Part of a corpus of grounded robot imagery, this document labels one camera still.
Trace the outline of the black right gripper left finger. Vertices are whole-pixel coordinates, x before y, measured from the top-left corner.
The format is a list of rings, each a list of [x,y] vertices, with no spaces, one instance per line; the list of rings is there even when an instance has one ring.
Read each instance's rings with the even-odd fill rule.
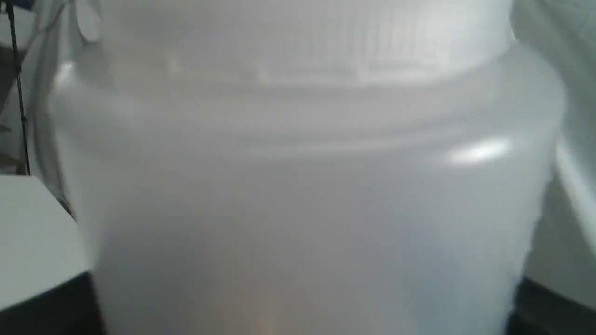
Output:
[[[87,272],[3,309],[2,335],[104,335],[104,324]]]

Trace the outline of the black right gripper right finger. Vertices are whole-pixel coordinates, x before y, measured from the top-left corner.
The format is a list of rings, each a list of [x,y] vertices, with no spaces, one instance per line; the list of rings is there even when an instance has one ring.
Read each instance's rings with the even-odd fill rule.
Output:
[[[594,310],[524,278],[508,320],[509,335],[594,335]]]

